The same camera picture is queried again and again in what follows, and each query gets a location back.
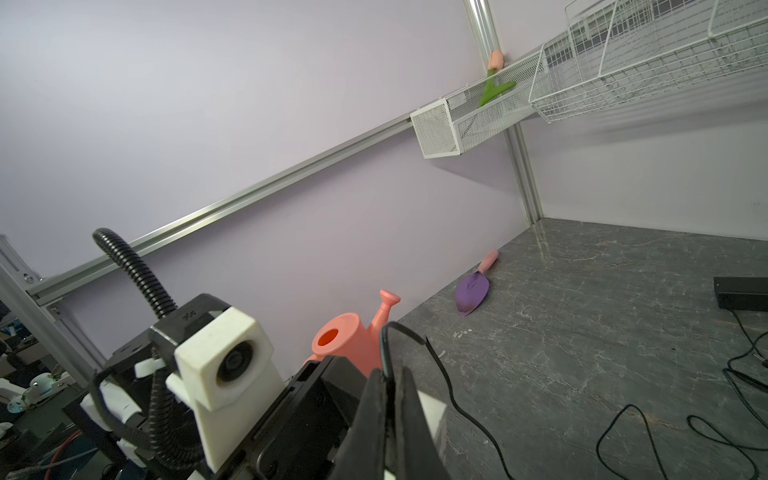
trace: white robot part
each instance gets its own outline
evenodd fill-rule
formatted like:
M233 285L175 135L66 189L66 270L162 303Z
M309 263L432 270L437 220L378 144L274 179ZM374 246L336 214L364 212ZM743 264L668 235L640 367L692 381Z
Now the white robot part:
M7 379L0 379L0 402L10 403L17 396L26 392L26 388L10 383Z
M20 395L8 402L8 411L10 413L24 412L29 406L56 395L73 383L74 379L66 372L61 378L55 378L51 373L41 373L31 380L28 389L24 389Z
M10 422L3 422L3 423L0 423L0 439L1 439L1 438L3 438L3 437L5 436L5 433L6 433L8 430L10 430L12 426L13 426L13 424L12 424L12 423L10 423Z
M99 388L101 389L102 395L104 395L104 402L107 404L107 408L114 416L118 417L121 422L125 423L131 415L141 412L141 409L131 396L114 383L103 381ZM98 410L96 409L96 404L90 393L88 393L83 398L83 401L80 402L80 407L82 407L85 413L91 417L91 420L96 422L102 429L107 432L112 431L112 429L107 426L107 423L101 418L101 415L99 415Z
M122 450L125 456L127 456L133 463L139 465L142 468L147 467L144 462L141 461L139 455L136 455L136 445L130 443L126 439L120 439L118 442L118 447L120 447L120 450Z
M194 411L214 472L283 391L273 352L261 325L234 307L174 351L179 375L166 385Z
M148 358L134 365L134 373L137 379L143 379L145 376L150 376L164 367L165 361L163 359Z

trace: black cable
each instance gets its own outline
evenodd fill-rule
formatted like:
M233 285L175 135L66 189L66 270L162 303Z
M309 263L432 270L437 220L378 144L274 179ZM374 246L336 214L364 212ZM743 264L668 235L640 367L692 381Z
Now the black cable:
M749 340L750 344L752 344L752 347L755 349L758 355L762 356L764 359L766 358L762 352L760 352L760 349L757 348L757 340L760 338L756 338L754 341L752 341L752 337L750 337L750 334L746 332L746 329L744 328L744 324L741 323L741 318L736 313L736 310L728 310L733 314L733 317L736 318L736 322L739 324L739 328L741 329L741 332L744 334L747 340Z
M173 410L176 398L165 386L169 374L168 368L164 368L152 375L149 437L152 451L164 466L171 470L187 470L197 466L205 458L205 454L199 439L190 445L184 445L174 434Z
M733 362L739 359L742 359L749 354L752 353L752 351L758 352L760 356L763 356L763 354L760 352L760 350L757 348L757 342L760 341L764 336L768 335L768 332L761 333L758 335L755 340L752 340L752 337L750 337L750 334L747 333L746 329L744 328L744 325L741 323L741 319L737 315L737 313L733 310L729 310L733 316L736 318L736 322L739 324L739 328L741 329L742 333L746 337L746 339L750 342L750 349L746 352L742 353L741 355L734 356L731 359L728 359L727 367L723 369L723 377L726 381L728 381L728 384L733 388L733 391L736 392L737 396L739 397L739 400L742 402L744 407L746 407L747 410L752 414L752 416L757 419L758 422L760 422L761 425L763 425L766 429L768 429L768 422L766 422L763 417L760 416L759 413L755 411L755 409L752 407L750 402L746 399L743 392L741 391L741 388L738 386L736 381L733 379L733 377L736 377L737 379L741 380L742 382L745 382L748 386L753 387L754 389L757 389L758 391L761 391L763 393L768 393L768 385L764 382L759 381L758 379L753 378L752 376L747 375L744 372L740 372L739 370L734 369ZM608 426L608 428L603 432L603 435L600 436L598 439L598 443L595 446L595 451L598 454L598 460L600 460L600 463L603 464L605 468L610 470L614 475L618 476L619 478L623 478L624 480L629 480L629 478L623 476L621 473L616 472L611 467L609 467L603 458L600 455L600 444L605 438L605 436L611 431L611 429L614 427L616 421L621 417L622 414L624 414L629 408L635 408L640 415L643 417L643 422L645 422L645 429L648 433L648 438L650 439L650 445L654 450L654 455L656 456L656 462L659 465L659 469L661 470L661 474L664 476L665 479L667 479L667 473L664 471L664 466L661 464L661 459L659 458L658 451L656 450L656 445L654 444L654 438L650 433L650 426L648 425L648 421L645 418L645 414L643 414L643 411L640 410L639 407L633 404L629 404L625 406L613 419L611 424ZM707 435L704 432L701 432L694 424L693 420L699 420L706 424L710 429L712 429L713 432L718 434L718 436L722 439L716 439L710 435ZM752 465L752 476L750 477L750 480L757 480L760 477L760 469L757 467L757 464L754 460L744 451L744 450L752 450L755 452L768 452L768 448L766 447L755 447L750 445L740 445L735 442L733 442L730 438L728 438L724 433L722 433L720 430L718 430L714 425L709 423L706 419L703 419L699 417L698 415L689 415L685 418L685 422L688 424L688 427L694 431L697 435L700 435L704 437L705 439L708 439L712 442L719 443L721 445L726 445L729 447L733 447L736 450L739 451L741 455L746 458L750 464Z
M648 438L650 439L650 447L654 450L654 456L656 457L656 463L659 464L659 469L661 470L661 474L664 477L664 480L669 480L669 477L667 477L667 473L664 471L664 465L661 464L661 458L659 458L659 452L656 450L656 443L654 442L654 436L650 434L650 426L648 425L648 420L645 418L645 414L642 410L640 410L640 407L629 404L621 409L619 413L616 414L611 424L608 426L607 429L605 429L605 432L603 432L603 435L600 435L600 438L598 439L598 443L594 447L595 453L598 454L598 460L600 460L600 463L603 464L605 468L608 470L611 470L611 473L616 475L619 478L623 478L624 480L629 480L629 478L623 476L621 473L613 470L611 467L608 466L607 463L605 463L605 460L603 460L602 455L600 455L600 444L603 442L603 439L608 435L608 433L611 431L611 429L616 425L616 422L618 419L626 412L628 409L635 409L638 413L640 413L640 416L643 417L643 422L645 422L645 431L648 432Z
M125 270L158 319L164 318L176 309L176 303L165 291L160 280L125 240L108 228L96 229L93 232L93 239L107 257Z
M456 403L456 398L453 396L453 384L451 383L451 377L448 376L448 372L445 371L445 367L442 365L442 362L440 361L440 357L435 353L435 349L432 348L432 344L429 342L429 339L424 336L423 338L419 336L416 332L411 330L405 325L402 325L401 323L397 322L389 322L385 324L380 333L379 337L379 343L381 346L382 351L382 373L384 374L384 377L387 379L387 388L389 388L390 383L394 386L395 382L395 375L393 373L392 368L392 357L389 354L389 328L393 328L395 330L398 330L402 333L405 333L408 337L410 337L412 340L417 342L419 345L426 345L427 350L429 351L429 355L432 356L432 358L435 360L435 363L437 363L438 368L440 368L440 373L442 373L442 377L445 379L445 384L448 386L448 395L451 398L451 404L453 405L453 408L456 409L457 412L461 413L467 420L472 422L477 428L479 428L483 433L485 433L485 436L488 437L488 440L493 443L493 446L496 447L496 452L498 453L498 458L502 461L502 467L504 468L504 473L507 475L507 478L509 480L515 480L514 477L509 473L509 470L507 469L507 462L504 460L504 455L502 454L501 447L498 446L498 442L496 442L496 438L494 438L493 435L488 431L486 427L484 427L479 421L475 419L472 415L469 415L462 407L458 406L458 403Z
M99 248L128 274L158 319L162 319L175 311L176 303L163 288L160 280L125 240L108 228L97 229L93 232L93 238ZM107 409L101 389L98 386L110 374L110 372L105 371L94 377L94 381L91 382L91 395L94 397L99 414L117 436L125 438L136 446L151 450L160 463L172 470L186 470L200 463L204 458L204 453L199 439L192 445L181 445L174 438L171 413L174 409L175 399L174 394L165 385L165 379L170 374L167 367L159 369L152 375L147 422L149 435L137 429L129 429Z

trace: wire basket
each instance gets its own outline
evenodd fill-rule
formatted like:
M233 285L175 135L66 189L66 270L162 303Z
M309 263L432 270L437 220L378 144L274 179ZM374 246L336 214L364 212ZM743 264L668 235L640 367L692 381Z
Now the wire basket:
M539 53L530 55L426 105L411 114L413 128L424 158L460 155L534 114L528 101ZM479 107L486 81L497 84L516 81L510 91Z
M768 65L768 1L598 2L539 55L529 101L562 120Z

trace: pink watering can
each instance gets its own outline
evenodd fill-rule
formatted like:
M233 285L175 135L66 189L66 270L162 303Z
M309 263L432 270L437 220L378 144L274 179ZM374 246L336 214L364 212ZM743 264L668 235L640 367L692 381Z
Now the pink watering can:
M365 376L373 369L382 368L379 331L389 321L389 310L400 303L400 297L386 290L381 291L381 296L382 305L367 329L357 313L339 315L315 335L313 355L306 361L320 361L328 355L345 356Z

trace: cable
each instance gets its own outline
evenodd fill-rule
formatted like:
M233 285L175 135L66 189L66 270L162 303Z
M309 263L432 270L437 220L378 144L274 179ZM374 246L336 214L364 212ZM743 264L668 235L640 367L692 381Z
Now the cable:
M654 450L654 456L656 457L656 463L659 464L659 469L661 470L661 474L664 477L664 480L669 480L669 477L667 477L667 473L664 471L664 465L661 464L661 458L659 458L659 452L656 450L656 443L654 443L654 436L650 434L650 426L648 425L648 420L645 418L645 414L642 410L640 410L640 407L629 404L621 409L619 413L616 414L614 417L613 422L608 426L607 429L605 429L605 432L603 432L603 435L600 435L600 438L598 439L598 444L594 447L595 453L598 454L598 460L600 460L600 463L603 464L605 468L608 470L611 470L611 473L616 475L619 478L623 478L624 480L629 480L629 478L623 476L621 473L613 470L611 467L608 466L607 463L605 463L605 460L603 460L602 455L600 455L600 444L603 442L603 439L608 435L608 433L613 429L614 425L616 425L616 422L618 419L626 412L628 409L634 408L637 410L638 413L640 413L640 416L643 417L643 422L645 422L645 431L648 432L648 438L650 439L650 447Z
M0 467L16 468L18 470L20 468L32 467L34 465L42 465L45 459L51 458L53 454L55 454L56 451L60 449L60 447L61 445L56 445L53 449L48 450L46 453L40 456L40 459L37 462L26 461L26 462L15 462L15 463L0 463Z
M742 353L741 355L734 356L731 359L728 359L727 367L723 369L723 377L726 381L728 381L728 384L733 388L733 391L736 392L737 396L739 397L739 400L742 402L744 407L746 407L747 410L752 414L755 419L757 419L758 422L760 422L761 425L763 425L766 429L768 429L768 422L766 422L763 417L760 416L759 413L755 411L755 409L752 407L752 405L749 403L749 401L744 396L743 392L741 391L741 388L738 386L736 381L733 379L733 377L736 377L737 379L741 380L742 382L745 382L747 385L763 392L768 393L768 385L759 381L758 379L753 378L752 376L747 375L744 372L740 372L739 370L734 369L733 362L736 360L742 359L749 354L752 353L752 351L757 352L760 356L763 356L763 354L760 352L760 350L757 348L757 342L760 341L764 336L768 335L768 332L761 333L758 335L755 340L752 340L752 337L750 337L750 334L746 331L744 328L744 325L741 323L741 319L737 315L737 313L733 310L729 310L733 317L736 318L736 322L739 324L739 328L741 329L742 333L746 337L746 339L750 342L750 349L747 350L745 353ZM611 429L616 424L616 421L629 409L629 408L635 408L640 415L643 417L643 422L645 422L645 429L648 433L648 438L650 439L650 446L654 450L654 455L656 456L656 463L659 465L659 469L661 470L661 474L664 476L665 480L668 480L667 473L664 471L664 466L661 463L661 459L659 458L658 451L656 450L656 445L654 444L654 437L650 433L650 426L648 425L648 421L645 418L645 414L643 414L643 411L640 410L639 407L633 404L626 405L616 416L614 417L611 424L608 426L608 428L603 432L603 435L600 436L598 439L598 443L595 446L595 452L598 454L598 460L600 460L600 463L603 464L605 468L611 471L614 475L616 475L619 478L622 478L623 480L629 480L628 477L623 476L621 473L616 472L613 470L610 466L608 466L607 463L605 463L605 460L603 460L602 456L600 455L600 444L602 443L603 439L605 439L606 435L611 431ZM710 435L707 435L706 433L701 432L693 423L693 420L699 420L703 422L705 425L707 425L710 429L712 429L713 432L718 434L718 436L722 439L716 439ZM720 430L718 430L714 425L709 423L706 419L703 419L699 417L698 415L689 415L685 418L685 422L688 424L688 427L694 431L697 435L700 435L704 437L705 439L708 439L712 442L719 443L721 445L726 445L729 447L733 447L736 450L739 451L741 455L743 455L744 458L746 458L750 464L752 465L752 476L750 477L750 480L757 480L760 477L760 469L757 467L757 464L754 460L744 451L744 450L752 450L755 452L768 452L767 447L755 447L755 446L749 446L749 445L740 445L735 442L733 442L730 438L728 438L724 433L722 433Z
M757 348L757 340L760 339L760 337L756 338L754 341L752 341L752 338L750 337L750 334L746 332L746 329L744 328L744 324L741 323L741 318L736 314L736 310L728 310L733 314L733 316L736 318L736 322L739 324L739 328L741 328L741 332L744 334L747 340L750 341L750 344L752 344L752 347L755 349L758 355L765 358L762 352L760 352L760 349Z
M97 229L93 232L93 239L99 248L128 274L158 319L163 319L175 311L176 303L168 295L160 280L125 240L108 228ZM152 356L157 357L155 349L152 349ZM152 375L147 420L149 435L139 429L127 427L109 412L99 385L112 373L107 370L98 373L91 381L90 391L96 409L113 429L115 435L125 438L136 446L151 450L155 458L171 470L186 470L200 463L205 456L202 442L197 439L193 445L180 445L171 430L173 423L171 414L174 410L175 397L165 385L165 379L170 374L170 370L166 367Z
M61 452L64 451L64 449L67 447L67 445L69 445L69 442L71 442L72 440L76 439L81 433L82 432L80 430L78 430L75 433L73 433L72 435L70 435L69 438L66 439L64 441L64 443L61 444L61 446L58 448L58 450L56 450L56 453L53 454L53 456L51 457L51 461L49 462L49 465L48 465L48 470L45 472L45 479L44 480L49 480L51 478L51 464L56 463L56 459L58 458L59 455L61 455Z
M192 445L182 445L173 432L173 410L176 397L165 386L168 368L152 375L149 403L149 436L152 451L157 459L172 470L187 470L200 463L205 454L203 443L198 439Z
M5 476L5 480L16 480L17 478L21 478L23 475L27 475L28 473L42 472L43 470L48 470L49 468L52 468L52 467L58 467L59 465L72 462L73 460L77 460L78 458L85 457L86 455L90 455L91 453L96 453L96 452L98 452L98 449L90 449L90 450L87 450L86 452L78 453L77 455L67 457L64 460L59 460L56 463L49 463L48 465L36 465L34 467L22 468L21 470L14 470L13 472L9 472Z
M432 348L432 344L429 342L429 338L424 336L422 338L419 336L418 333L414 332L410 328L408 328L405 325L402 325L401 323L397 322L389 322L386 323L382 329L381 333L379 335L379 344L381 346L382 351L382 373L384 374L384 377L387 379L387 387L389 390L390 383L394 386L395 382L395 375L393 373L392 368L392 357L389 354L389 328L393 328L395 330L398 330L402 333L405 333L410 339L417 342L419 345L425 345L427 347L427 350L429 351L429 355L432 356L432 358L435 360L435 363L437 363L438 368L440 369L440 373L442 374L442 377L445 379L445 384L448 386L448 395L451 398L451 404L453 405L453 408L456 409L457 412L462 414L467 420L472 422L477 428L479 428L483 433L485 433L485 436L488 437L488 440L493 443L493 446L496 447L496 452L498 453L498 458L502 461L502 467L504 468L504 473L507 475L507 478L509 480L515 480L514 477L509 473L509 470L507 469L507 462L504 460L504 455L502 454L501 447L498 446L498 442L496 442L496 438L494 438L493 435L488 431L486 427L484 427L478 420L475 419L472 415L469 415L462 407L458 406L458 403L456 403L456 398L453 396L453 384L451 383L451 377L449 377L448 372L445 371L445 367L442 365L442 362L440 361L440 357L438 357L437 353L435 353L435 349ZM387 395L389 398L394 398L393 395Z
M176 303L165 291L160 280L125 240L108 228L96 229L93 239L107 257L125 270L157 318L164 318L176 309Z

